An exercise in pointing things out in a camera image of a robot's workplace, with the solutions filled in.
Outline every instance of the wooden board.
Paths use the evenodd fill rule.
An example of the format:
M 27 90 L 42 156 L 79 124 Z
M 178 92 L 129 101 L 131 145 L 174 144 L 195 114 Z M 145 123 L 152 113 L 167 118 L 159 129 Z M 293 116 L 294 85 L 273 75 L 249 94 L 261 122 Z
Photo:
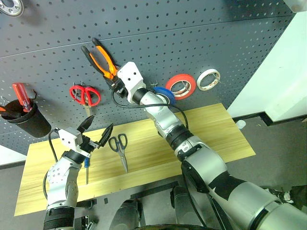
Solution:
M 255 155 L 222 104 L 187 110 L 186 115 L 190 131 L 217 151 L 225 162 Z M 100 129 L 85 134 L 96 141 L 102 132 L 103 129 Z M 180 162 L 168 143 L 158 136 L 150 119 L 115 126 L 112 135 L 120 133 L 126 133 L 128 137 L 125 155 L 129 173 L 125 173 L 119 156 L 108 145 L 96 149 L 91 157 L 88 185 L 85 184 L 85 168 L 82 167 L 79 172 L 78 201 L 181 174 Z M 60 158 L 63 151 L 68 149 L 59 139 L 52 142 Z M 15 216 L 46 209 L 42 182 L 53 164 L 48 141 L 29 146 Z

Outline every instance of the black cable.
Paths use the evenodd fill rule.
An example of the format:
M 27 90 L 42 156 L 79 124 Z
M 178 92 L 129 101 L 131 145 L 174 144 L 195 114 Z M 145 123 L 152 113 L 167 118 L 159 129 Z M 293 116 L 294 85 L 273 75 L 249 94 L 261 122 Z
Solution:
M 52 142 L 51 142 L 51 134 L 52 134 L 53 132 L 58 131 L 58 130 L 59 130 L 59 129 L 55 128 L 55 129 L 51 130 L 51 131 L 49 132 L 49 134 L 48 134 L 49 145 L 50 145 L 50 147 L 51 147 L 51 150 L 52 150 L 52 153 L 53 153 L 53 156 L 54 156 L 54 160 L 55 160 L 56 162 L 58 162 L 58 158 L 57 158 L 56 152 L 54 151 L 54 148 L 53 148 L 53 145 L 52 145 Z
M 53 130 L 51 130 L 48 134 L 48 140 L 49 140 L 49 145 L 51 147 L 51 150 L 52 150 L 52 153 L 53 153 L 53 157 L 54 157 L 54 160 L 55 162 L 58 162 L 58 158 L 57 158 L 57 155 L 56 155 L 56 152 L 53 148 L 53 144 L 52 144 L 52 141 L 51 141 L 51 134 L 53 132 L 57 132 L 59 129 L 58 128 L 55 128 Z M 45 198 L 47 199 L 47 191 L 46 191 L 46 179 L 47 179 L 47 174 L 48 174 L 48 171 L 46 172 L 45 176 L 44 176 L 44 180 L 43 180 L 43 193 L 44 193 L 44 196 Z
M 172 105 L 172 104 L 164 104 L 164 103 L 160 103 L 160 104 L 144 104 L 144 105 L 123 105 L 123 104 L 119 104 L 115 98 L 114 98 L 114 90 L 112 90 L 111 93 L 111 98 L 112 101 L 118 106 L 118 107 L 122 107 L 122 108 L 130 108 L 130 109 L 138 109 L 138 108 L 147 108 L 147 107 L 155 107 L 155 106 L 167 106 L 167 107 L 172 107 L 172 108 L 176 108 L 177 110 L 179 110 L 181 112 L 181 114 L 183 115 L 184 121 L 186 123 L 186 128 L 189 129 L 189 123 L 188 123 L 188 119 L 187 116 L 185 115 L 185 113 L 182 111 L 182 109 L 180 109 L 179 107 Z
M 207 225 L 205 224 L 205 222 L 204 222 L 203 219 L 201 218 L 201 215 L 200 215 L 199 212 L 197 211 L 197 209 L 196 209 L 196 207 L 195 207 L 195 204 L 194 204 L 194 202 L 193 202 L 193 200 L 192 200 L 191 194 L 190 194 L 189 189 L 188 189 L 187 180 L 186 180 L 186 177 L 185 177 L 185 175 L 184 175 L 183 172 L 182 172 L 182 176 L 183 176 L 184 186 L 185 186 L 185 188 L 186 188 L 186 190 L 187 190 L 187 192 L 188 192 L 188 197 L 189 197 L 190 203 L 191 203 L 191 205 L 192 205 L 192 207 L 193 207 L 193 209 L 194 209 L 194 212 L 196 213 L 196 216 L 197 216 L 198 219 L 200 220 L 201 224 L 202 224 L 204 227 L 206 227 Z
M 48 197 L 47 191 L 46 191 L 46 179 L 47 179 L 48 171 L 46 172 L 46 174 L 44 176 L 44 180 L 43 180 L 43 193 L 44 193 L 44 196 L 45 196 L 46 200 L 47 200 L 47 197 Z

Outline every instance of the white wall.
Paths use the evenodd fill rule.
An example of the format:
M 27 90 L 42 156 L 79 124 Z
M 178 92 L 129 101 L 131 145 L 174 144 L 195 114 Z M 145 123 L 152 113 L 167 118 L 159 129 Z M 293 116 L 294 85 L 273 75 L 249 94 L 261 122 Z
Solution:
M 25 161 L 26 156 L 0 145 L 0 165 Z
M 227 111 L 265 111 L 273 121 L 307 114 L 307 12 L 296 14 Z

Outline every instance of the orange tool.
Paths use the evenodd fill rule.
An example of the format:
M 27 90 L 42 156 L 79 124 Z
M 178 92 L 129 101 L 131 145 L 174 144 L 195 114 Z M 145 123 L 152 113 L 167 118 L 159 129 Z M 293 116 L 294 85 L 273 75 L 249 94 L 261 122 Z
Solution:
M 89 60 L 89 62 L 92 64 L 92 66 L 101 74 L 104 75 L 105 78 L 113 80 L 114 76 L 117 75 L 117 68 L 116 66 L 113 64 L 113 61 L 110 57 L 110 55 L 106 52 L 106 50 L 104 49 L 104 47 L 102 46 L 102 44 L 96 39 L 93 38 L 92 42 L 94 43 L 94 45 L 96 46 L 96 48 L 99 50 L 99 52 L 104 56 L 104 58 L 106 59 L 108 65 L 109 65 L 109 71 L 103 69 L 99 63 L 97 62 L 97 60 L 95 59 L 95 57 L 93 56 L 93 54 L 85 47 L 82 46 L 81 50 L 83 51 L 83 53 L 85 54 L 86 58 Z

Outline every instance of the scissors blade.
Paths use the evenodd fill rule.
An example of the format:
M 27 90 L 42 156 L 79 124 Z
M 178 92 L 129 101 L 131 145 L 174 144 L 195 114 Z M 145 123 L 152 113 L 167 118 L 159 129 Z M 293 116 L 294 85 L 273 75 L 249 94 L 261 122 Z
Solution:
M 120 161 L 122 165 L 124 166 L 126 173 L 128 173 L 128 165 L 127 165 L 127 159 L 125 156 L 125 152 L 122 152 L 121 148 L 119 148 L 118 154 L 119 154 Z
M 86 112 L 87 117 L 90 117 L 91 115 L 93 115 L 92 109 L 89 105 L 84 104 L 83 107 L 85 108 L 85 112 Z

